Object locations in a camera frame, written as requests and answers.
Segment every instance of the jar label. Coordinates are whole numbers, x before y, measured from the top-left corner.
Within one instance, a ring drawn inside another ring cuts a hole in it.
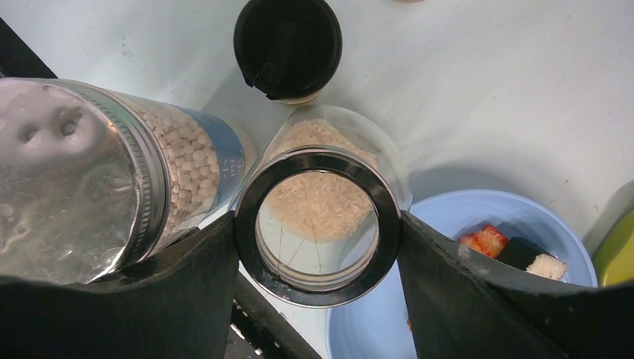
[[[195,119],[212,140],[218,157],[219,174],[218,191],[212,208],[218,208],[230,202],[242,184],[247,171],[244,148],[236,133],[220,118],[188,108],[178,107],[178,109]]]

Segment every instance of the white table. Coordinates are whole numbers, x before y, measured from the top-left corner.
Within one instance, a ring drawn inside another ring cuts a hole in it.
[[[291,109],[241,78],[232,35],[245,2],[2,0],[0,16],[59,77],[204,108],[262,147]],[[634,205],[634,1],[329,2],[344,52],[318,102],[384,128],[415,199],[512,191],[590,252]],[[325,310],[267,298],[325,357]]]

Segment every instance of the blue bowl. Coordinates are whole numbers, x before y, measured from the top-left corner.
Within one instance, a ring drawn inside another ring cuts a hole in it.
[[[410,212],[452,239],[485,224],[492,224],[508,238],[530,239],[567,263],[562,281],[597,287],[592,261],[579,238],[554,213],[524,197],[500,191],[456,191],[418,202]],[[354,248],[342,267],[363,249]],[[416,358],[396,264],[367,295],[329,309],[326,347],[330,359]]]

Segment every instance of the green object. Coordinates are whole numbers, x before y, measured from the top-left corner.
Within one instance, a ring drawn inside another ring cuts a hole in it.
[[[612,228],[594,258],[594,267],[601,286],[634,279],[634,210]]]

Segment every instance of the sushi roll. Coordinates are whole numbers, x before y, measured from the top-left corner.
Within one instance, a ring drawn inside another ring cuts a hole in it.
[[[554,280],[560,280],[567,271],[566,263],[522,237],[511,238],[496,259],[530,274]]]
[[[508,244],[508,239],[494,226],[487,224],[478,232],[462,236],[458,242],[468,245],[469,248],[487,257],[495,259],[500,251]]]

